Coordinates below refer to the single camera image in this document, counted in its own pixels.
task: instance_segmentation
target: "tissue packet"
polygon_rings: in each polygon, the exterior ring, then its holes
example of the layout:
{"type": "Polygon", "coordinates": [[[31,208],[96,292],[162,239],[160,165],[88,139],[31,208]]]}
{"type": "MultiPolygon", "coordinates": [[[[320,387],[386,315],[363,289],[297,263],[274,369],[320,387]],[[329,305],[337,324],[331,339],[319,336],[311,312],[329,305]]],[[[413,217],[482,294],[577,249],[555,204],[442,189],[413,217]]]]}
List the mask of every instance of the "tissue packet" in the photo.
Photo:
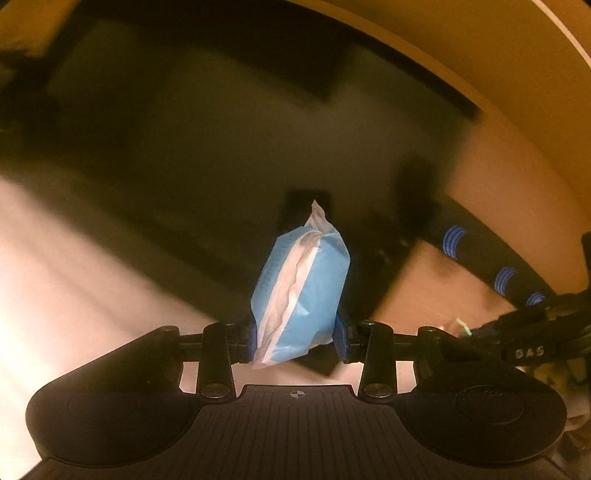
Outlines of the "tissue packet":
{"type": "Polygon", "coordinates": [[[314,201],[306,224],[277,238],[252,294],[255,367],[332,341],[349,261],[340,233],[314,201]]]}

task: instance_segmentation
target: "white curved line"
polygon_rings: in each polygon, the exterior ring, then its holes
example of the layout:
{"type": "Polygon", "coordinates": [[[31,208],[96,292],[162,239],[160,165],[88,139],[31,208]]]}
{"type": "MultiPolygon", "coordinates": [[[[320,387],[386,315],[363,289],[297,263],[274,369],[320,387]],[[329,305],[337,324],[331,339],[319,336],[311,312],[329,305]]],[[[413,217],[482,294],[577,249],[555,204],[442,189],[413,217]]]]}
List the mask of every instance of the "white curved line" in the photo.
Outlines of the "white curved line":
{"type": "Polygon", "coordinates": [[[575,36],[570,32],[570,30],[566,27],[565,24],[556,16],[556,14],[550,10],[550,8],[542,1],[542,0],[530,0],[535,6],[537,6],[542,12],[548,17],[554,25],[556,25],[559,30],[564,34],[566,38],[572,43],[573,47],[579,52],[579,54],[583,57],[583,60],[587,63],[589,68],[591,69],[591,57],[585,51],[583,46],[579,43],[579,41],[575,38],[575,36]]]}

